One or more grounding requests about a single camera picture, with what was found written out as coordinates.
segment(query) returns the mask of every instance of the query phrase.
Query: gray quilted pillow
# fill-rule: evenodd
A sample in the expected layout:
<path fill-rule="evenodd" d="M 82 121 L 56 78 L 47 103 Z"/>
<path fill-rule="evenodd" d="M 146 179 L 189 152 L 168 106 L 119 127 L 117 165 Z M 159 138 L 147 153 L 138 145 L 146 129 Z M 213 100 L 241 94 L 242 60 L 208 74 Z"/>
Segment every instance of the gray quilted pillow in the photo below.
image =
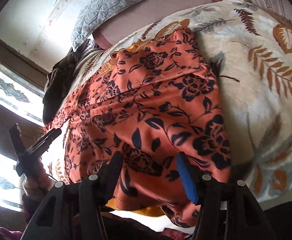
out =
<path fill-rule="evenodd" d="M 91 0 L 80 12 L 71 34 L 73 51 L 103 22 L 142 0 Z"/>

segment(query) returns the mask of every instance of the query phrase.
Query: bed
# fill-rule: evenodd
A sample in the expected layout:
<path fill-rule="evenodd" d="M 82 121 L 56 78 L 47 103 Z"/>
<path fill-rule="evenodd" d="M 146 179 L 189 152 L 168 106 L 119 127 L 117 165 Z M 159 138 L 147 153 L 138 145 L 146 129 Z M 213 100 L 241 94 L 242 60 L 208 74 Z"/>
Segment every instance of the bed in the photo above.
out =
<path fill-rule="evenodd" d="M 276 9 L 290 21 L 273 13 Z M 218 77 L 234 178 L 245 179 L 260 202 L 278 197 L 292 189 L 292 15 L 285 10 L 292 12 L 287 0 L 136 3 L 92 31 L 94 42 L 105 50 L 94 49 L 77 64 L 58 115 L 63 114 L 68 97 L 114 52 L 144 46 L 187 27 Z M 78 165 L 65 156 L 67 123 L 61 128 L 62 135 L 43 155 L 43 163 L 53 177 L 69 183 L 70 171 Z"/>

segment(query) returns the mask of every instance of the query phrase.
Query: leaf-patterned blanket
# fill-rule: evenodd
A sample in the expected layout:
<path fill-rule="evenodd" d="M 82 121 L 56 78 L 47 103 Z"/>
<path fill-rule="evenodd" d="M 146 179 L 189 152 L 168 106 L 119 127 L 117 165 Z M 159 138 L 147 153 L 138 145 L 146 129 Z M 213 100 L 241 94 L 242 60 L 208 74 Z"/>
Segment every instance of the leaf-patterned blanket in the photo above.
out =
<path fill-rule="evenodd" d="M 78 65 L 70 94 L 113 52 L 180 26 L 196 33 L 203 57 L 218 76 L 233 165 L 249 167 L 245 179 L 257 200 L 292 189 L 292 25 L 245 0 L 223 0 L 174 13 L 105 52 L 91 53 Z M 55 144 L 59 148 L 51 147 L 43 162 L 52 162 L 51 172 L 63 180 L 60 160 L 65 150 L 61 142 Z"/>

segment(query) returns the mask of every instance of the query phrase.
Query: blue gripper pad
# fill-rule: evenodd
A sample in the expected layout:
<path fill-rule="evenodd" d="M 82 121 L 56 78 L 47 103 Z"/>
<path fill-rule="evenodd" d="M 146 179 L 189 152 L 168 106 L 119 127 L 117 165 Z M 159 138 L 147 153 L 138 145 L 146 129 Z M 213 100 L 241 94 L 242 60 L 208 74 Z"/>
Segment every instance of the blue gripper pad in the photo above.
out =
<path fill-rule="evenodd" d="M 198 196 L 196 194 L 196 184 L 192 180 L 189 170 L 182 159 L 181 155 L 177 155 L 177 170 L 179 172 L 181 181 L 183 183 L 187 198 L 193 203 L 198 202 Z"/>

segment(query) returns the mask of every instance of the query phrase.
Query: flower pattern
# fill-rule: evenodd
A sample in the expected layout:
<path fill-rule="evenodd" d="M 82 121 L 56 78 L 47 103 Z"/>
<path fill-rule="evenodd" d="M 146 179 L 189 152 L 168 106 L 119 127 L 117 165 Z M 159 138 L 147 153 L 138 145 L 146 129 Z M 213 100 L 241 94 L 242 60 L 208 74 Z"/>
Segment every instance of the flower pattern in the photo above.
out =
<path fill-rule="evenodd" d="M 119 151 L 118 207 L 158 205 L 176 225 L 193 226 L 198 208 L 183 192 L 175 156 L 183 151 L 196 167 L 227 182 L 230 149 L 216 77 L 186 27 L 121 49 L 111 60 L 113 70 L 77 88 L 50 124 L 57 128 L 69 119 L 67 179 L 98 173 Z"/>

